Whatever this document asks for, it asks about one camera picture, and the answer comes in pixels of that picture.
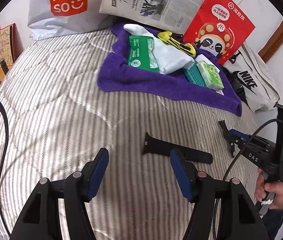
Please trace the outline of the person's right hand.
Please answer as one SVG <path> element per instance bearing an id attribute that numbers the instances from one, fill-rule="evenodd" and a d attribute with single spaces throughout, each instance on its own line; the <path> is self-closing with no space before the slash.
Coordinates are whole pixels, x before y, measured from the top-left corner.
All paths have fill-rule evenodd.
<path id="1" fill-rule="evenodd" d="M 263 179 L 263 171 L 257 170 L 258 178 L 256 180 L 256 187 L 254 197 L 257 201 L 261 201 L 266 198 L 266 193 L 274 193 L 275 197 L 270 205 L 270 209 L 283 210 L 283 183 L 280 181 L 274 181 L 271 183 L 265 183 Z"/>

